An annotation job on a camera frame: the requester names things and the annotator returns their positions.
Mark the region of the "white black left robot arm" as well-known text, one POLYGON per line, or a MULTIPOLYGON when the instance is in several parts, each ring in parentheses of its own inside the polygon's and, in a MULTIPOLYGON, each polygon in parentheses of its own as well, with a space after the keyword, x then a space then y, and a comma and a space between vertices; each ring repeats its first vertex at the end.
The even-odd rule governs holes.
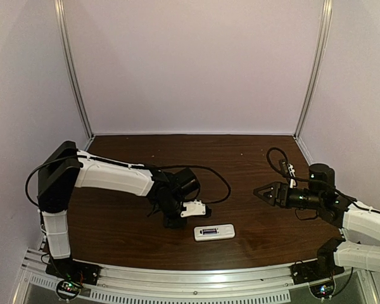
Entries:
POLYGON ((63 142, 38 170, 38 205, 54 261, 53 269, 64 281, 79 272, 71 262, 67 210, 73 190, 98 188, 147 198, 164 216, 166 228, 181 228, 187 218, 208 212, 200 200, 187 196, 200 189, 193 171, 186 167, 177 173, 143 164, 102 158, 63 142))

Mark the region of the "white remote control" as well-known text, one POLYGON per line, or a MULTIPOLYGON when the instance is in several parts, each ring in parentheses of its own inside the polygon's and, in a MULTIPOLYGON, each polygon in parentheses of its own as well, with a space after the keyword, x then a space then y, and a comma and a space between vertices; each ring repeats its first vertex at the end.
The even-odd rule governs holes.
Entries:
POLYGON ((236 235, 232 224, 195 227, 193 232, 197 242, 232 239, 236 235))

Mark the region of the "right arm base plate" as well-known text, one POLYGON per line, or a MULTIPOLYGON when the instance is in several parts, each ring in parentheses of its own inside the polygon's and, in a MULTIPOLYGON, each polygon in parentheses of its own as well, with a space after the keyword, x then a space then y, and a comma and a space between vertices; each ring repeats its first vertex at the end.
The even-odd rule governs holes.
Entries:
POLYGON ((289 269, 294 285, 332 279, 335 275, 342 274, 345 271, 343 267, 338 266, 333 267, 331 270, 323 269, 320 267, 318 259, 306 262, 298 260, 289 269))

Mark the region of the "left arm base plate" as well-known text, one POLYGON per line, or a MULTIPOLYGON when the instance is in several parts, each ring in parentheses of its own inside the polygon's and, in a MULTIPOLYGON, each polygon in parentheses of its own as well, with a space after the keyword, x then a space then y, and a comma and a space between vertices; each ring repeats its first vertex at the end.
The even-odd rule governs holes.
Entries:
POLYGON ((46 274, 79 284, 97 284, 101 267, 96 264, 78 262, 70 258, 55 259, 46 267, 46 274))

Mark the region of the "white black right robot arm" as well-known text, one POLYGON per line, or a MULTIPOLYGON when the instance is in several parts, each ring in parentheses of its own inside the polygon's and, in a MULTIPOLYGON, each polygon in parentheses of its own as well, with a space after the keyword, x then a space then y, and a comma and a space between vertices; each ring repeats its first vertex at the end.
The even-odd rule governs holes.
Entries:
MULTIPOLYGON (((335 171, 328 165, 314 163, 308 172, 306 188, 273 182, 254 189, 253 194, 270 206, 313 210, 318 218, 338 229, 363 234, 380 242, 380 210, 338 191, 335 171)), ((380 273, 380 245, 331 238, 318 249, 312 274, 323 280, 341 267, 380 273)))

